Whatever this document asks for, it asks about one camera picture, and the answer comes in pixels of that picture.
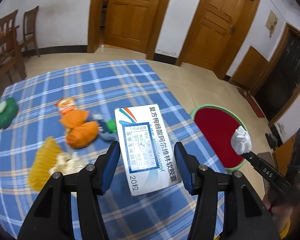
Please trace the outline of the person's right hand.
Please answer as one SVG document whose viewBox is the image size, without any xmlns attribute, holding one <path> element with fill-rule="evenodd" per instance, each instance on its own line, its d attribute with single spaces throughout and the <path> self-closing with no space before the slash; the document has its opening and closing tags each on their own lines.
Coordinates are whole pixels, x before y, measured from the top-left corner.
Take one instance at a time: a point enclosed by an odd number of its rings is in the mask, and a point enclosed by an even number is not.
<svg viewBox="0 0 300 240">
<path fill-rule="evenodd" d="M 281 204 L 274 206 L 270 200 L 270 192 L 268 189 L 262 199 L 262 202 L 268 211 L 276 217 L 275 224 L 281 237 L 283 238 L 289 232 L 291 217 L 295 218 L 300 215 L 300 203 L 297 205 Z"/>
</svg>

